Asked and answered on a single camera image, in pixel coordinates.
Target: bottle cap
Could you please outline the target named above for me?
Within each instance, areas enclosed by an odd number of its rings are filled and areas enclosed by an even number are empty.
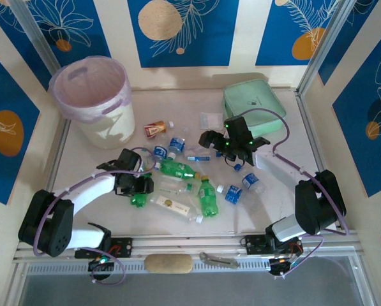
[[[223,189],[224,189],[224,185],[219,185],[219,186],[217,187],[217,192],[218,192],[218,193],[222,193],[222,192],[223,192]]]
[[[196,223],[201,223],[203,221],[203,215],[198,215],[196,217]]]
[[[173,152],[169,152],[169,154],[167,154],[167,158],[170,158],[171,160],[174,160],[176,158],[176,154],[173,153]]]
[[[240,169],[242,168],[243,166],[241,166],[240,164],[236,164],[235,166],[234,166],[234,170],[235,171],[240,171]]]

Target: wire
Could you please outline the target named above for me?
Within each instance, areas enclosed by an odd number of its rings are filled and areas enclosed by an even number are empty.
[[[104,251],[102,251],[102,250],[94,249],[94,248],[92,248],[92,247],[81,247],[81,249],[86,250],[86,251],[96,252],[96,253],[105,255],[106,257],[109,257],[109,258],[112,259],[115,263],[117,263],[117,264],[121,267],[121,269],[122,269],[123,276],[122,276],[122,278],[121,278],[119,281],[117,281],[117,282],[101,282],[101,281],[99,281],[99,280],[96,280],[96,279],[94,278],[94,271],[95,271],[95,269],[93,269],[93,270],[91,271],[91,275],[90,275],[91,278],[92,278],[92,280],[93,280],[93,283],[95,283],[95,284],[99,284],[99,285],[103,285],[103,286],[118,286],[118,285],[122,284],[122,283],[125,281],[125,277],[126,277],[125,266],[124,266],[124,265],[121,263],[121,261],[120,261],[119,259],[117,259],[115,256],[113,256],[113,255],[111,255],[111,254],[109,254],[109,253],[107,253],[107,252],[104,252]]]
[[[325,241],[324,236],[322,236],[322,235],[313,235],[313,237],[319,237],[320,238],[319,244],[307,256],[305,256],[304,259],[301,260],[295,267],[291,268],[289,271],[285,272],[283,275],[276,276],[276,278],[280,278],[280,277],[284,278],[284,277],[286,277],[289,273],[291,273],[296,268],[301,266],[309,257],[311,257],[311,255],[313,253],[315,253],[317,251],[317,249],[319,249],[322,246],[322,244],[324,244],[324,241]]]
[[[105,171],[105,172],[101,172],[101,173],[97,173],[95,175],[91,175],[90,177],[87,177],[85,178],[84,180],[81,180],[80,182],[76,183],[75,185],[71,186],[69,189],[63,191],[59,196],[57,196],[53,202],[51,202],[51,204],[47,207],[46,211],[44,212],[43,214],[43,217],[41,217],[41,221],[37,227],[37,231],[36,231],[36,236],[34,238],[34,242],[33,242],[33,253],[35,256],[42,256],[44,255],[45,253],[44,252],[38,252],[38,241],[40,240],[40,235],[41,235],[41,232],[43,230],[43,227],[44,227],[44,223],[45,221],[47,220],[47,217],[50,215],[51,213],[51,210],[55,207],[55,205],[57,204],[57,202],[63,198],[64,196],[66,196],[67,194],[69,194],[70,192],[76,190],[77,188],[81,187],[82,185],[94,180],[94,179],[97,179],[98,177],[103,177],[104,175],[108,175],[108,174],[116,174],[116,173],[126,173],[126,174],[136,174],[136,175],[143,175],[143,174],[146,174],[146,173],[150,173],[152,172],[152,170],[154,169],[154,167],[156,166],[156,158],[155,156],[153,155],[153,153],[148,150],[147,148],[134,148],[133,150],[137,150],[137,149],[143,149],[143,150],[146,150],[148,151],[151,156],[152,156],[152,159],[153,159],[153,165],[151,167],[151,169],[149,170],[146,170],[146,171],[143,171],[143,172],[137,172],[137,171],[128,171],[128,170],[111,170],[111,171]],[[107,252],[104,252],[104,251],[101,251],[101,250],[98,250],[98,249],[92,249],[92,248],[81,248],[81,249],[85,249],[85,250],[89,250],[89,251],[93,251],[93,252],[98,252],[100,254],[103,254],[103,255],[106,255],[108,256],[109,258],[112,258],[114,259],[118,264],[121,265],[121,267],[123,268],[123,271],[124,271],[124,267],[122,265],[122,263],[116,259],[115,257],[113,257],[112,255],[110,255],[109,253]]]
[[[276,112],[272,111],[272,110],[268,110],[266,108],[252,108],[250,110],[247,110],[243,113],[240,113],[239,116],[243,116],[245,115],[246,113],[250,113],[254,110],[260,110],[260,111],[263,111],[263,112],[267,112],[267,113],[271,113],[273,114],[274,116],[276,116],[277,118],[279,118],[279,120],[282,121],[282,123],[284,123],[284,126],[285,126],[285,129],[287,129],[287,135],[284,139],[282,139],[281,141],[277,142],[274,146],[273,146],[273,154],[274,156],[276,156],[277,158],[281,159],[283,162],[289,164],[291,167],[295,168],[297,171],[301,172],[301,167],[294,164],[293,162],[291,162],[290,160],[288,160],[287,158],[279,155],[277,152],[276,152],[276,149],[279,145],[281,145],[282,143],[285,143],[288,138],[290,138],[290,128],[287,124],[287,122],[285,121],[285,119],[283,117],[281,117],[280,115],[278,115]],[[307,176],[308,178],[310,178],[312,180],[312,182],[314,182],[318,188],[322,191],[322,193],[325,195],[325,197],[327,198],[329,204],[331,204],[333,210],[335,211],[335,214],[338,216],[338,219],[339,219],[339,222],[341,224],[341,226],[343,227],[343,229],[345,230],[344,233],[342,233],[341,231],[335,231],[335,230],[331,230],[331,229],[325,229],[326,231],[329,231],[331,233],[335,233],[335,234],[339,234],[339,235],[343,235],[343,236],[347,236],[349,235],[349,228],[348,228],[348,224],[346,223],[345,219],[343,218],[343,215],[341,214],[341,212],[339,211],[339,208],[338,206],[335,204],[335,202],[333,201],[333,199],[331,198],[331,196],[329,195],[329,193],[326,191],[326,189],[322,186],[322,184],[315,178],[313,177],[312,175],[310,175],[307,171],[303,171],[302,172],[303,175]]]

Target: orange circle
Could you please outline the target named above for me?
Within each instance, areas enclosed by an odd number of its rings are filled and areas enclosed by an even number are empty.
[[[292,47],[292,56],[300,61],[311,59],[324,32],[324,28],[318,27],[311,32],[301,35]]]
[[[24,130],[20,117],[11,110],[1,110],[0,153],[7,157],[16,156],[22,148],[23,139]]]
[[[179,54],[179,55],[184,54],[184,48],[177,48],[176,49],[176,53]]]
[[[366,136],[371,140],[375,140],[376,138],[379,137],[379,130],[380,130],[380,127],[378,123],[375,121],[371,121],[366,126]]]
[[[63,52],[71,51],[71,43],[61,38],[56,41],[56,46],[58,49],[60,49],[60,51],[63,51]]]

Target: green soda bottle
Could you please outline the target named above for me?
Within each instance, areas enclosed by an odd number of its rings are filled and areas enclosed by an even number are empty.
[[[178,177],[183,180],[200,178],[200,172],[195,172],[187,164],[177,163],[171,159],[165,159],[162,162],[160,171],[165,175]]]
[[[145,177],[151,177],[151,176],[152,176],[151,173],[145,174]],[[138,208],[145,207],[148,196],[149,196],[149,193],[136,194],[131,198],[131,204]]]
[[[218,207],[216,203],[216,191],[209,182],[207,175],[202,176],[202,185],[198,190],[198,197],[202,204],[202,213],[204,217],[212,217],[218,214]]]

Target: green container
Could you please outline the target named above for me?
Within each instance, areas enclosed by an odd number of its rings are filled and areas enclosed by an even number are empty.
[[[226,87],[223,102],[228,118],[252,108],[266,108],[283,118],[287,115],[284,106],[265,80],[251,80]],[[243,117],[254,138],[277,131],[283,126],[279,118],[267,112],[254,111]]]

